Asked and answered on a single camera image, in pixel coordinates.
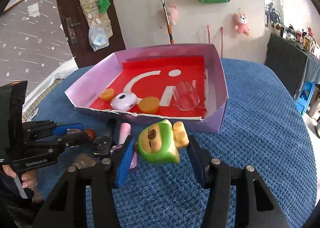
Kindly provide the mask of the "person's left hand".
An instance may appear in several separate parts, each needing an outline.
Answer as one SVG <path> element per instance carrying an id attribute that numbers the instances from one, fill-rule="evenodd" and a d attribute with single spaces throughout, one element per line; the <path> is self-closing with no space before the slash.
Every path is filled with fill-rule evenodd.
<path id="1" fill-rule="evenodd" d="M 16 178 L 17 174 L 11 169 L 9 165 L 2 166 L 6 175 Z M 28 171 L 21 176 L 22 188 L 35 188 L 37 186 L 37 170 Z"/>

